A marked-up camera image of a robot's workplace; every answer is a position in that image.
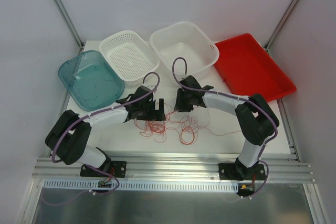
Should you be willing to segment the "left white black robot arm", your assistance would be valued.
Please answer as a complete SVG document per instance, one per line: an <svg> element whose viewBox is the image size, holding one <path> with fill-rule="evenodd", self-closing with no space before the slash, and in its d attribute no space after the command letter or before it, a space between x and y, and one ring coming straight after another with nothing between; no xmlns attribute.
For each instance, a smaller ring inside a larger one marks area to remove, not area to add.
<svg viewBox="0 0 336 224"><path fill-rule="evenodd" d="M155 101L154 91L140 86L126 98L116 100L112 106L88 115L80 116L73 110L63 112L45 139L45 144L52 151L52 162L66 165L80 163L84 177L124 177L125 172L117 170L109 155L98 147L90 146L88 140L95 131L131 120L165 121L164 99Z"/></svg>

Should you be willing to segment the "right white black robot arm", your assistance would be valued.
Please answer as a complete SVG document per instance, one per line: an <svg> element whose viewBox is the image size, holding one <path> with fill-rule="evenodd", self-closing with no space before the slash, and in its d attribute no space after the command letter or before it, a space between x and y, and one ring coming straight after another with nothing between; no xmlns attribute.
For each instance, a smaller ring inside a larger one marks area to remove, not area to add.
<svg viewBox="0 0 336 224"><path fill-rule="evenodd" d="M265 143L278 133L279 120L261 94L239 97L214 91L212 86L201 87L193 76L179 81L174 110L191 112L195 106L217 109L237 117L245 137L241 153L235 164L224 169L230 179L250 179L255 172Z"/></svg>

